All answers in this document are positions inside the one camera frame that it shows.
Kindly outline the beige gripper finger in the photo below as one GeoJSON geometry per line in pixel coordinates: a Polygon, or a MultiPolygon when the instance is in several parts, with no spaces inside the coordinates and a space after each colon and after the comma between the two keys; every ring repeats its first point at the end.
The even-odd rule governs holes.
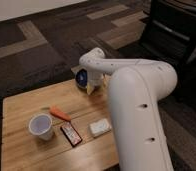
{"type": "Polygon", "coordinates": [[[107,87],[107,78],[105,75],[103,76],[103,87],[107,87]]]}
{"type": "Polygon", "coordinates": [[[87,94],[88,95],[91,95],[94,90],[95,90],[95,87],[93,85],[90,85],[90,84],[87,85],[87,94]]]}

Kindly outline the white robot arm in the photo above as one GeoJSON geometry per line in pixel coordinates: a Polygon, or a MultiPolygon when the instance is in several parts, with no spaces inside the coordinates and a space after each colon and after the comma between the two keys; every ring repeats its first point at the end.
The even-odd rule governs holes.
{"type": "Polygon", "coordinates": [[[88,83],[99,86],[110,76],[108,105],[122,171],[174,171],[158,109],[170,95],[177,74],[167,62],[149,59],[108,59],[96,47],[79,64],[88,83]]]}

